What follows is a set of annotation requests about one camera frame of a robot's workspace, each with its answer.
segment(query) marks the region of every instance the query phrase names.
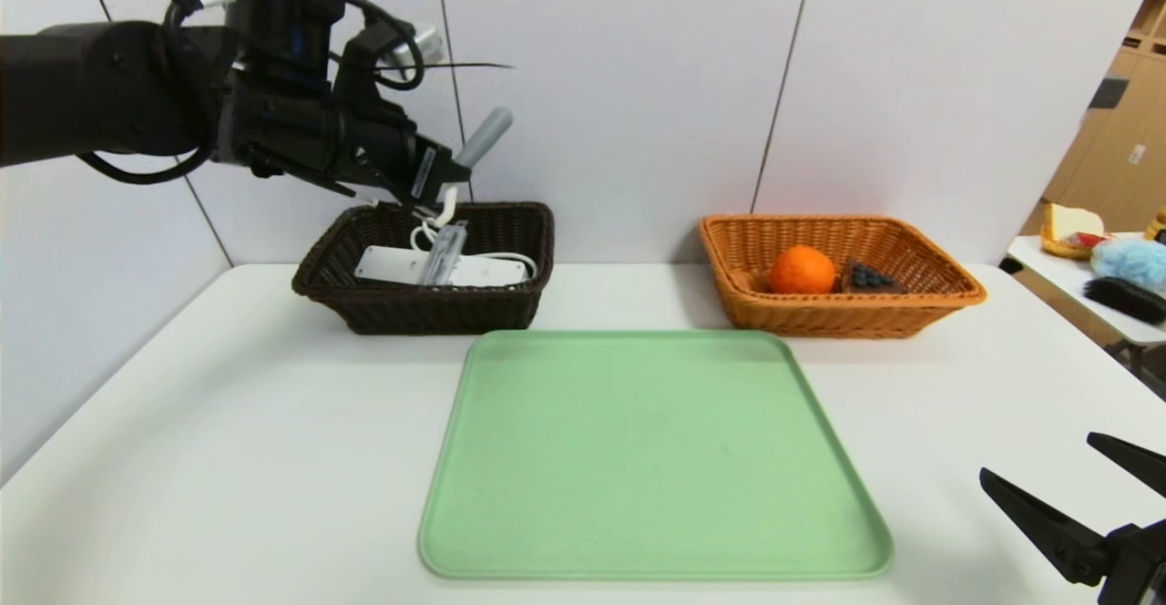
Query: black brush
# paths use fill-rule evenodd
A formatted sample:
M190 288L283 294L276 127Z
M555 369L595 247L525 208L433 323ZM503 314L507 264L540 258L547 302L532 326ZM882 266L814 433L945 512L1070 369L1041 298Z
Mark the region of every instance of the black brush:
M1166 298L1121 277L1097 277L1088 282L1086 297L1151 325L1166 323Z

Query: blue plush toy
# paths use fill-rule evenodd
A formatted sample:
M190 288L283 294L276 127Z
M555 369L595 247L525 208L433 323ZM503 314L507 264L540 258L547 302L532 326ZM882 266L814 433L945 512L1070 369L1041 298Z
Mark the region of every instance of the blue plush toy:
M1145 239L1112 239L1097 244L1094 273L1121 277L1143 289L1166 294L1166 245Z

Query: yellow basket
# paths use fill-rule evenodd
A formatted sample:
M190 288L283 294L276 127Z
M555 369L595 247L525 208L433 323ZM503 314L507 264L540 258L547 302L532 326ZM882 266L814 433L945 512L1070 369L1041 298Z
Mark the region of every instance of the yellow basket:
M861 214L711 214L701 239L725 312L737 328L784 336L888 339L914 336L986 290L918 228ZM810 245L842 266L854 256L908 294L771 294L766 276L792 245Z
M1070 245L1054 239L1048 227L1040 228L1040 248L1053 256L1072 259L1076 261L1089 261L1093 259L1093 248L1082 248L1081 245Z

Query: white power strip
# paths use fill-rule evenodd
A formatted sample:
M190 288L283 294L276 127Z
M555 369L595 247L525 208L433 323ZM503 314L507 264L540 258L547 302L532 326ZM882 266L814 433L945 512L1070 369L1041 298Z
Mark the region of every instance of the white power strip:
M366 248L357 265L356 276L380 282L416 284L429 253L408 248ZM459 256L449 286L513 286L529 280L526 265L507 259Z

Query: white tabletop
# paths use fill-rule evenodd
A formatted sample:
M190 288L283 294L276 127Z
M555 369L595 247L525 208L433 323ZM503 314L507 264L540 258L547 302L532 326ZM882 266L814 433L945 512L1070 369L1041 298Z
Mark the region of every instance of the white tabletop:
M1142 234L1132 232L1131 234L1117 235L1140 237ZM1125 340L1139 344L1139 346L1166 344L1166 325L1149 325L1149 323L1130 318L1129 315L1114 311L1110 307L1086 297L1086 282L1097 276L1090 268L1089 261L1061 259L1061 256L1053 256L1051 253L1041 251L1040 235L1018 235L1016 240L1012 240L1012 245L1009 245L1009 256L1020 261L1025 268L1032 269L1033 273L1040 274L1059 290L1065 290L1070 298L1083 303L1086 309L1094 311Z
M1088 431L1166 449L1166 404L988 266L990 297L911 340L791 344L895 542L852 583L455 583L421 512L472 338L354 336L222 276L0 491L3 605L1072 605L981 466L1098 532L1166 514ZM562 265L538 328L721 328L705 266Z

